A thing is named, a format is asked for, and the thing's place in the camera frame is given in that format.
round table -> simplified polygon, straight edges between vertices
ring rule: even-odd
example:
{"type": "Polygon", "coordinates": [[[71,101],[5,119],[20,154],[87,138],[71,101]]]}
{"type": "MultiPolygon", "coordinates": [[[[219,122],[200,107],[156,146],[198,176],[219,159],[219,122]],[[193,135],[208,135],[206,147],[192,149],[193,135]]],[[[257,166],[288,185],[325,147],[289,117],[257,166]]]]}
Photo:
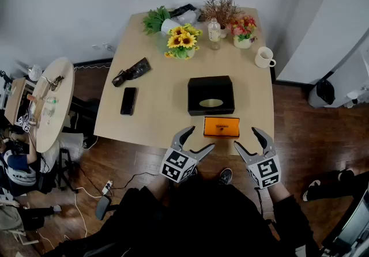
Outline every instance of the round table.
{"type": "MultiPolygon", "coordinates": [[[[54,60],[43,72],[42,76],[53,81],[58,76],[64,77],[59,88],[56,91],[49,89],[44,95],[45,100],[49,97],[55,97],[58,102],[49,104],[45,101],[40,119],[37,125],[36,150],[39,153],[46,152],[57,140],[59,133],[63,129],[64,119],[69,112],[71,99],[74,89],[74,67],[65,57],[54,60]],[[52,116],[43,114],[45,108],[54,110],[52,116]]],[[[40,78],[33,90],[33,96],[40,95],[44,88],[44,78],[40,78]]]]}

plastic bottle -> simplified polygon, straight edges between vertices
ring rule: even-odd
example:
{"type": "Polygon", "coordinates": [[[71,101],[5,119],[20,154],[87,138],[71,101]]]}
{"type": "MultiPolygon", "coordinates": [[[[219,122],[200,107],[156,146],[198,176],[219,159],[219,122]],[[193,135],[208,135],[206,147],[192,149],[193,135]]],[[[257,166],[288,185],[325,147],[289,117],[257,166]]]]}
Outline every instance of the plastic bottle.
{"type": "Polygon", "coordinates": [[[48,97],[47,99],[44,99],[47,103],[56,104],[58,100],[55,97],[48,97]]]}
{"type": "Polygon", "coordinates": [[[211,41],[211,49],[218,50],[220,49],[220,24],[217,19],[213,17],[208,24],[209,31],[209,39],[211,41]]]}

white cloth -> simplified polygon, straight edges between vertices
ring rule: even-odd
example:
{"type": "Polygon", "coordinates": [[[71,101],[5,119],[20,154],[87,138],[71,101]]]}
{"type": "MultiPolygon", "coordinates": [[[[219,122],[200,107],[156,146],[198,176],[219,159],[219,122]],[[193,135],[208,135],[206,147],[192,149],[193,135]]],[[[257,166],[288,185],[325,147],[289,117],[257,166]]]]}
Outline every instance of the white cloth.
{"type": "Polygon", "coordinates": [[[40,171],[47,173],[51,171],[55,162],[59,158],[60,148],[67,149],[72,161],[78,161],[84,151],[82,133],[60,133],[58,139],[46,152],[42,153],[45,162],[41,160],[40,171]]]}

wooden floor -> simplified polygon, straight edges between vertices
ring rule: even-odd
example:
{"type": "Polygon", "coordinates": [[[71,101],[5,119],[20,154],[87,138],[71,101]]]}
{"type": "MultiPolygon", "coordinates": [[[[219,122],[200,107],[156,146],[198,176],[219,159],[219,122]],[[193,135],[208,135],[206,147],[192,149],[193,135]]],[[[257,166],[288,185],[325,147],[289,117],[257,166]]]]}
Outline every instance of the wooden floor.
{"type": "MultiPolygon", "coordinates": [[[[76,72],[74,94],[84,100],[98,99],[106,78],[107,69],[86,69],[76,72]]],[[[350,205],[352,198],[324,199],[303,202],[303,189],[319,174],[334,169],[351,167],[356,173],[369,170],[369,107],[352,109],[314,109],[306,102],[305,93],[299,88],[273,85],[275,144],[280,156],[283,182],[295,194],[320,242],[332,230],[350,205]]],[[[86,175],[98,188],[103,188],[107,180],[113,180],[115,187],[124,186],[133,174],[141,172],[158,173],[164,149],[133,145],[100,138],[81,160],[86,175]]],[[[209,156],[198,166],[204,177],[214,177],[223,168],[233,169],[233,184],[259,207],[255,184],[246,173],[244,162],[239,156],[209,156]]],[[[140,188],[153,179],[150,175],[136,176],[129,187],[140,188]]],[[[76,177],[76,187],[83,186],[92,195],[98,195],[82,172],[76,177]]],[[[113,203],[119,203],[126,190],[114,190],[113,203]]],[[[273,218],[273,206],[268,191],[262,190],[265,217],[273,218]]],[[[31,207],[45,207],[59,204],[61,215],[46,220],[39,231],[56,246],[64,240],[85,236],[82,218],[74,205],[74,194],[55,191],[43,195],[32,192],[22,202],[31,207]]],[[[88,229],[88,235],[98,231],[103,221],[95,217],[97,200],[81,191],[77,195],[80,208],[88,229]]],[[[42,240],[37,245],[39,252],[49,251],[50,244],[42,240]]]]}

orange box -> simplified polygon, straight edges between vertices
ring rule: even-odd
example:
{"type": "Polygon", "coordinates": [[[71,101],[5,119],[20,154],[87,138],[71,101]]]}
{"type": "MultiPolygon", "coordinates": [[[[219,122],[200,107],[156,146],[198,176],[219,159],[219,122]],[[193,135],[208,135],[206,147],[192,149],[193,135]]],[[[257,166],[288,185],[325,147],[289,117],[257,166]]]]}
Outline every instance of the orange box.
{"type": "Polygon", "coordinates": [[[206,116],[204,120],[205,137],[238,138],[240,137],[239,118],[220,118],[206,116]]]}

